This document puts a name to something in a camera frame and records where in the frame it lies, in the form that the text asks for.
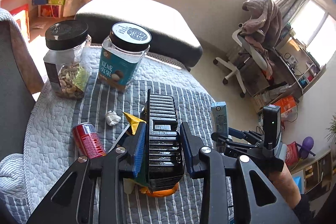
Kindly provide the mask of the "right hand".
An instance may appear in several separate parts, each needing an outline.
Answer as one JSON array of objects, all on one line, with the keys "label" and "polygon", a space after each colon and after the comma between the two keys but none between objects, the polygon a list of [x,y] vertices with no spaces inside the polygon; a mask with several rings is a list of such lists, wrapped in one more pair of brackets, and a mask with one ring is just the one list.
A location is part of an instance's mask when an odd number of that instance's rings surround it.
[{"label": "right hand", "polygon": [[281,172],[270,172],[268,176],[274,187],[282,195],[283,199],[291,209],[294,209],[301,201],[299,188],[294,182],[287,165],[284,163]]}]

